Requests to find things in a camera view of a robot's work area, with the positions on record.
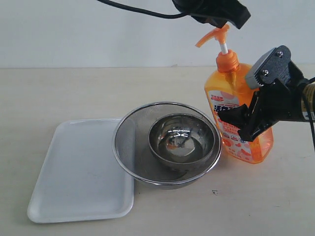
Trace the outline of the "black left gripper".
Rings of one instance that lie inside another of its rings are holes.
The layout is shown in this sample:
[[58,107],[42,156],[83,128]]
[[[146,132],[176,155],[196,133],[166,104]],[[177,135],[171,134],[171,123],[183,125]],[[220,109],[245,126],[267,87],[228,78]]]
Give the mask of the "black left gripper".
[[251,17],[249,10],[238,0],[173,0],[172,3],[197,22],[220,29],[227,21],[241,29]]

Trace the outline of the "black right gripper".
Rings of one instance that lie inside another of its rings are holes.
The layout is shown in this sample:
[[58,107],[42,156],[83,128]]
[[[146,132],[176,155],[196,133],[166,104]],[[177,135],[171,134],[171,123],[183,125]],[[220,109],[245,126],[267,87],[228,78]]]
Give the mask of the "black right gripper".
[[302,112],[302,91],[307,80],[290,80],[285,85],[276,79],[254,92],[246,104],[218,112],[220,120],[237,128],[244,141],[254,141],[279,121],[306,122]]

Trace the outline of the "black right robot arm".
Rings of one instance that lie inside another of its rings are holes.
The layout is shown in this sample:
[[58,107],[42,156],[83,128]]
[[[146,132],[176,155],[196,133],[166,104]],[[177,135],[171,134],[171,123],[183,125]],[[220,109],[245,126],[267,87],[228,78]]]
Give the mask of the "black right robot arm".
[[250,104],[218,112],[219,118],[238,128],[242,140],[253,142],[279,121],[308,122],[315,134],[315,84],[302,80],[283,85],[278,79],[255,91]]

